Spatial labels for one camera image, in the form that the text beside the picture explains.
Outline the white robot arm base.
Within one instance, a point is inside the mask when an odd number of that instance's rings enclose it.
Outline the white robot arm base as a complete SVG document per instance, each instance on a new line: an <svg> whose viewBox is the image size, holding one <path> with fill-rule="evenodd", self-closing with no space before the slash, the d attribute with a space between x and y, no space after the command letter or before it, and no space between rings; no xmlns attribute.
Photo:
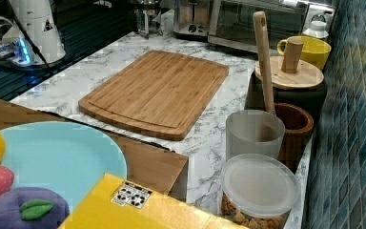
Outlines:
<svg viewBox="0 0 366 229"><path fill-rule="evenodd" d="M49 66L66 56L51 12L53 0L0 0L0 46L21 67Z"/></svg>

